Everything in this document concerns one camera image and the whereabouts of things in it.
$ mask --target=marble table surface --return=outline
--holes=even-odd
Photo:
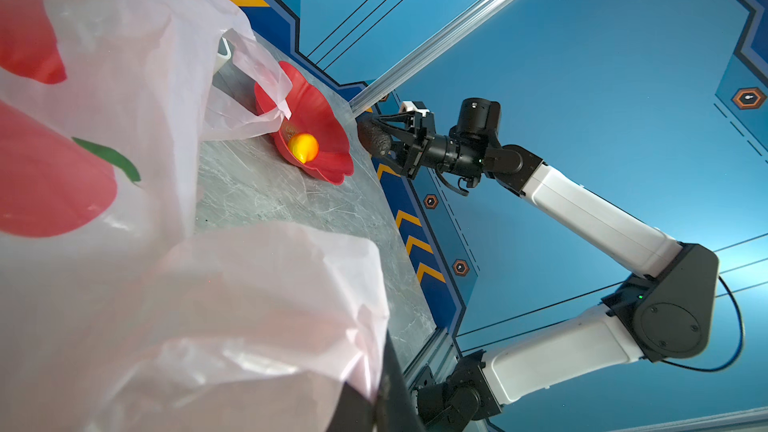
[[[261,221],[297,222],[321,230],[371,239],[379,246],[389,302],[389,333],[405,368],[435,323],[406,254],[370,156],[357,139],[349,104],[292,59],[257,36],[278,60],[301,70],[331,104],[350,138],[355,173],[340,186],[319,181],[285,162],[271,137],[204,142],[200,148],[197,231]],[[255,110],[254,82],[227,63],[214,85]]]

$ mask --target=plastic bag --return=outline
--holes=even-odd
[[[259,429],[278,399],[306,413],[265,427],[312,430],[340,380],[376,389],[370,243],[276,225],[192,237],[200,136],[243,133],[209,94],[224,32],[272,120],[290,113],[290,81],[228,0],[0,0],[0,430]],[[310,317],[333,341],[256,326]]]
[[[322,432],[342,382],[375,396],[388,316],[367,239],[278,222],[196,235],[7,390],[0,424]]]
[[[257,116],[235,99],[212,86],[208,94],[205,125],[200,140],[235,140],[262,136],[280,129],[287,114],[276,107]]]

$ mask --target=yellow ball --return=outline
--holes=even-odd
[[[302,164],[314,160],[320,151],[320,144],[312,134],[296,134],[288,141],[288,150]]]

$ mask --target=red flower-shaped bowl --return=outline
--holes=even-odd
[[[286,102],[291,110],[291,118],[283,120],[280,130],[272,133],[277,150],[285,160],[314,178],[340,186],[345,176],[351,176],[355,171],[350,155],[350,140],[347,139],[344,128],[322,93],[309,84],[301,72],[288,62],[281,62],[280,67],[288,75],[293,89],[288,94]],[[256,113],[262,115],[275,108],[274,101],[257,83],[254,87],[256,94]],[[320,150],[317,158],[302,164],[288,149],[288,141],[296,134],[309,133],[317,139]]]

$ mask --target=hexagon sticker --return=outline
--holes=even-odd
[[[739,89],[733,99],[736,107],[742,110],[759,109],[765,100],[766,94],[757,87]]]
[[[429,194],[427,197],[424,197],[424,206],[429,209],[437,208],[439,203],[435,194]]]
[[[469,264],[467,264],[467,261],[461,259],[456,260],[456,262],[453,263],[453,273],[460,277],[464,277],[468,274]]]

